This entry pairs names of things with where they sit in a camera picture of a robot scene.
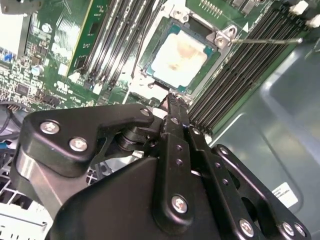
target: motherboard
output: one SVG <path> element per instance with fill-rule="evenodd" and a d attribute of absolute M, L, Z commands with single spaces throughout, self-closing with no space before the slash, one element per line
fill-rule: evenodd
<path fill-rule="evenodd" d="M 320 25 L 319 4 L 304 0 L 37 0 L 23 14 L 0 4 L 1 101 L 152 108 L 170 92 L 206 132 Z"/>

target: black cable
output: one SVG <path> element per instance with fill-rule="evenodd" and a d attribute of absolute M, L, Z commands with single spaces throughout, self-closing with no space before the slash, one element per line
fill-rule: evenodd
<path fill-rule="evenodd" d="M 5 140 L 15 140 L 19 137 L 19 135 L 20 135 L 19 132 L 14 132 L 11 134 L 2 135 L 2 136 L 0 136 L 0 142 L 3 142 Z"/>
<path fill-rule="evenodd" d="M 12 117 L 12 111 L 11 111 L 11 110 L 9 110 L 9 109 L 6 108 L 6 109 L 5 109 L 5 113 L 6 113 L 6 120 L 5 120 L 3 126 L 2 126 L 1 129 L 0 129 L 0 134 L 2 134 L 2 133 L 4 132 L 4 130 L 6 130 L 6 128 L 7 128 L 8 125 L 9 125 L 10 119 L 11 119 L 11 117 Z"/>
<path fill-rule="evenodd" d="M 17 118 L 17 116 L 14 113 L 11 116 L 11 120 L 17 126 L 18 129 L 21 129 L 22 123 L 19 121 L 19 119 Z"/>
<path fill-rule="evenodd" d="M 27 110 L 28 112 L 32 112 L 31 108 L 24 105 L 23 103 L 20 103 L 20 102 L 15 102 L 15 101 L 1 101 L 0 102 L 0 105 L 16 105 L 22 109 L 25 109 Z"/>

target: black mechanical arm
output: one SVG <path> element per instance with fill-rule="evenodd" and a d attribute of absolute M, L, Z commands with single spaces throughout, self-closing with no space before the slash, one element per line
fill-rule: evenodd
<path fill-rule="evenodd" d="M 11 166 L 54 219 L 51 240 L 310 240 L 307 228 L 225 146 L 210 149 L 169 94 L 140 104 L 35 112 Z M 144 152 L 87 186 L 91 165 Z"/>

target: hex bolt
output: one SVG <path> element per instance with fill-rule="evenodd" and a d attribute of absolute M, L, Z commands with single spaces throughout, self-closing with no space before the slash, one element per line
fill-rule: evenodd
<path fill-rule="evenodd" d="M 79 137 L 75 137 L 70 140 L 69 146 L 73 151 L 84 152 L 88 148 L 88 144 L 85 140 Z"/>
<path fill-rule="evenodd" d="M 306 236 L 306 232 L 304 231 L 304 229 L 300 225 L 295 223 L 294 227 L 302 236 L 304 236 L 304 237 Z"/>
<path fill-rule="evenodd" d="M 143 115 L 147 116 L 147 117 L 150 116 L 149 111 L 148 111 L 147 109 L 145 109 L 145 108 L 141 109 L 140 112 L 141 112 Z"/>
<path fill-rule="evenodd" d="M 52 121 L 44 121 L 40 124 L 40 129 L 45 134 L 56 134 L 60 131 L 59 125 Z"/>
<path fill-rule="evenodd" d="M 188 210 L 186 201 L 180 196 L 173 196 L 171 199 L 172 206 L 180 214 L 185 214 Z"/>
<path fill-rule="evenodd" d="M 195 134 L 197 134 L 197 135 L 200 135 L 200 134 L 201 134 L 201 132 L 200 132 L 198 129 L 196 129 L 195 127 L 193 128 L 193 132 L 194 132 Z"/>
<path fill-rule="evenodd" d="M 175 117 L 171 117 L 171 121 L 174 123 L 174 124 L 179 124 L 179 120 L 176 119 Z"/>
<path fill-rule="evenodd" d="M 254 236 L 254 229 L 247 220 L 242 218 L 240 219 L 239 224 L 240 224 L 241 230 L 245 235 L 247 235 L 250 238 Z"/>
<path fill-rule="evenodd" d="M 287 222 L 283 222 L 282 223 L 282 227 L 283 227 L 283 229 L 285 230 L 285 232 L 288 234 L 288 235 L 290 235 L 290 236 L 294 236 L 295 235 L 295 232 L 294 232 L 294 230 L 293 230 L 293 228 L 289 225 L 289 223 L 287 223 Z"/>
<path fill-rule="evenodd" d="M 226 149 L 225 147 L 221 146 L 221 147 L 220 147 L 220 151 L 221 151 L 223 154 L 228 155 L 228 151 L 227 151 L 227 149 Z"/>

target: barcode sticker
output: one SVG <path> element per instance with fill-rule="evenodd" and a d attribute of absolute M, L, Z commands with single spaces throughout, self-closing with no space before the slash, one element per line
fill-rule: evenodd
<path fill-rule="evenodd" d="M 272 193 L 283 203 L 287 208 L 290 208 L 298 202 L 298 198 L 290 188 L 289 184 L 284 182 L 278 186 Z"/>

